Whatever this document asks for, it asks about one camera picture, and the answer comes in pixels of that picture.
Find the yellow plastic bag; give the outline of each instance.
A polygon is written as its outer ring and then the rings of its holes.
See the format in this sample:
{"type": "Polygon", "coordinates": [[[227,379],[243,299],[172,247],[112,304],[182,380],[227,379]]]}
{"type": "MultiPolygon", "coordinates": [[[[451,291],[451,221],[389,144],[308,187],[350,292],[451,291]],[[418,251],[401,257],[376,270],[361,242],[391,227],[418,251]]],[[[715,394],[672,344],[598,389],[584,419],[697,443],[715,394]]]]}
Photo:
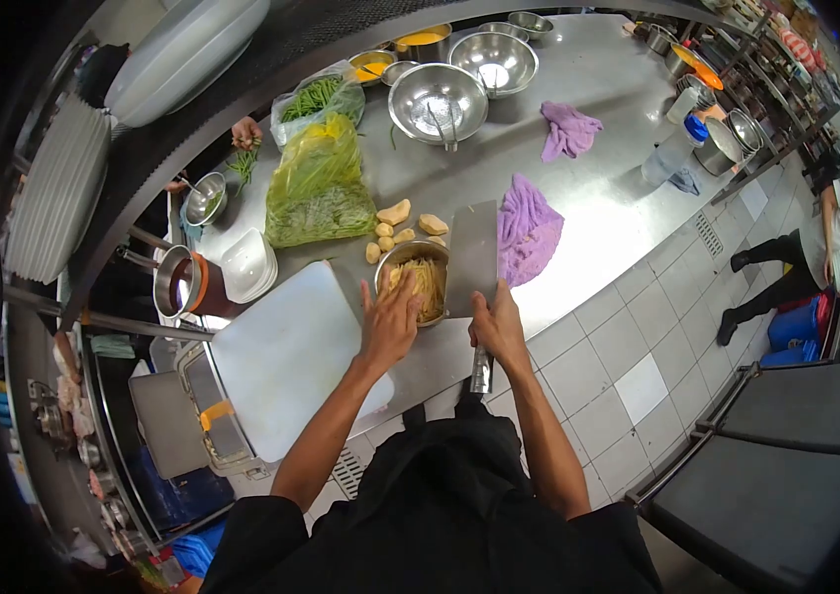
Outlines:
{"type": "Polygon", "coordinates": [[[366,235],[377,207],[361,183],[357,131],[329,112],[324,124],[295,134],[271,174],[265,237],[282,248],[366,235]]]}

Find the blue bottle cap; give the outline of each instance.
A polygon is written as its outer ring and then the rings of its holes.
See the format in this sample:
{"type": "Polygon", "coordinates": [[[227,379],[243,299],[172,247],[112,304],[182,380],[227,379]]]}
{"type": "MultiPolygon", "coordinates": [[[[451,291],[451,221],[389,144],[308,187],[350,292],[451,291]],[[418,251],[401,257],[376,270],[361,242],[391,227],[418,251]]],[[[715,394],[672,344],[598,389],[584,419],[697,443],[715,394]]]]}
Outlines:
{"type": "Polygon", "coordinates": [[[699,143],[704,142],[710,136],[710,132],[707,131],[707,126],[693,113],[684,118],[684,127],[687,128],[687,132],[693,136],[693,139],[699,143]]]}

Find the cleaver handle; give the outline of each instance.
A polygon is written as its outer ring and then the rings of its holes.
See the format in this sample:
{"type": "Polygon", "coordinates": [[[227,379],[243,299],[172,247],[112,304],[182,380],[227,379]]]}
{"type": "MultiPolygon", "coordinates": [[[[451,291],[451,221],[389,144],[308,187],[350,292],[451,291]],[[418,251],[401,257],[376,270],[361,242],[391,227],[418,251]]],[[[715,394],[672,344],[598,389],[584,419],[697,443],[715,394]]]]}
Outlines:
{"type": "Polygon", "coordinates": [[[469,382],[469,391],[474,394],[492,394],[493,356],[483,345],[476,347],[473,353],[473,373],[469,382]]]}

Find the purple towel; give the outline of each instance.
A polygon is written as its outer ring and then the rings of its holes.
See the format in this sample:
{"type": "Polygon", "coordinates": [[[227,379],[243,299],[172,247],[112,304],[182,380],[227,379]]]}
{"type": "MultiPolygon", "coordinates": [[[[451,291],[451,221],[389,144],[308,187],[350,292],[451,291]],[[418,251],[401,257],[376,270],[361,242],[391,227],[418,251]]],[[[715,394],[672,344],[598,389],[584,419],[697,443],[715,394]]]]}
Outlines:
{"type": "Polygon", "coordinates": [[[592,148],[594,135],[604,128],[599,120],[586,116],[568,103],[545,101],[542,114],[552,128],[542,150],[543,162],[556,160],[561,153],[575,159],[592,148]]]}
{"type": "Polygon", "coordinates": [[[509,287],[525,284],[545,270],[564,223],[525,176],[512,176],[497,218],[498,275],[509,287]]]}

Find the tiled floor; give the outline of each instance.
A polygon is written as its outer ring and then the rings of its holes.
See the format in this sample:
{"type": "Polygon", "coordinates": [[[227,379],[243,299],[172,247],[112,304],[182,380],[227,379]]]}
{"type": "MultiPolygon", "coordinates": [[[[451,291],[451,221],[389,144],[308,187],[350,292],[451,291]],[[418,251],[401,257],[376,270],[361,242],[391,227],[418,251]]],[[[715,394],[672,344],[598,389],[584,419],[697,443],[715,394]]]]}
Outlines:
{"type": "MultiPolygon", "coordinates": [[[[734,367],[766,352],[769,316],[742,324],[727,348],[717,346],[714,338],[724,309],[752,298],[782,274],[778,263],[751,265],[734,274],[730,256],[800,225],[813,201],[800,170],[798,159],[784,160],[749,184],[742,196],[703,208],[724,245],[716,258],[688,223],[529,341],[545,396],[585,469],[593,507],[616,501],[653,477],[654,469],[686,441],[734,367]]],[[[511,417],[518,429],[515,401],[502,372],[496,385],[487,406],[511,417]]],[[[457,385],[427,400],[427,419],[452,416],[459,391],[457,385]]],[[[374,449],[402,428],[398,417],[347,445],[367,464],[374,449]]],[[[271,488],[271,478],[241,483],[236,484],[239,496],[271,488]]],[[[307,514],[308,525],[343,497],[328,481],[307,514]]]]}

